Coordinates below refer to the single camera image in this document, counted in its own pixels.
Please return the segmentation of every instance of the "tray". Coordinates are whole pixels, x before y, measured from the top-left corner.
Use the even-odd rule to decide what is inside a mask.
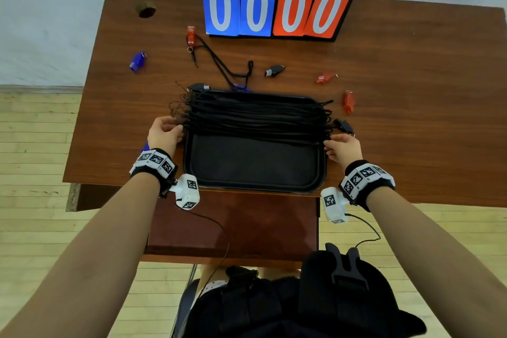
[[[307,97],[220,92],[240,100],[315,103]],[[319,188],[326,178],[322,145],[294,146],[192,132],[186,139],[183,169],[195,175],[200,186],[302,194]]]

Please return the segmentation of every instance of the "hand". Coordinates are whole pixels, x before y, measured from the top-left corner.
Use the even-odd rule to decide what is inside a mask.
[[[331,135],[331,140],[325,140],[324,145],[329,159],[338,162],[344,171],[352,162],[363,159],[361,144],[348,134]]]
[[[176,124],[176,119],[171,116],[156,118],[148,133],[148,146],[161,148],[170,157],[174,156],[176,143],[183,139],[183,126]]]

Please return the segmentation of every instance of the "blue scoreboard card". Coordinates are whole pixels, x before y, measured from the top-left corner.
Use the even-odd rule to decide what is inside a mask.
[[[241,0],[242,35],[271,36],[275,0]]]
[[[202,0],[206,33],[238,36],[240,27],[239,0]]]

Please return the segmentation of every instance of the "forearm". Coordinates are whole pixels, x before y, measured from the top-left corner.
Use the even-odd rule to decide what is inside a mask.
[[[135,277],[159,189],[157,178],[146,173],[121,188],[0,337],[106,337]]]
[[[367,205],[449,334],[507,336],[507,289],[471,252],[390,188],[373,191]]]

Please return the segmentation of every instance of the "wooden floor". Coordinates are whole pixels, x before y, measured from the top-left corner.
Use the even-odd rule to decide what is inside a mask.
[[[62,174],[80,95],[0,94],[0,327],[35,291],[67,244],[96,213],[65,212]],[[507,282],[507,210],[418,205]],[[370,221],[371,214],[352,210]],[[320,222],[321,248],[343,250],[374,237],[364,223]],[[431,337],[447,333],[408,280],[385,240],[361,245],[364,260],[389,279],[400,308],[424,319]],[[167,338],[190,266],[141,262],[110,336]]]

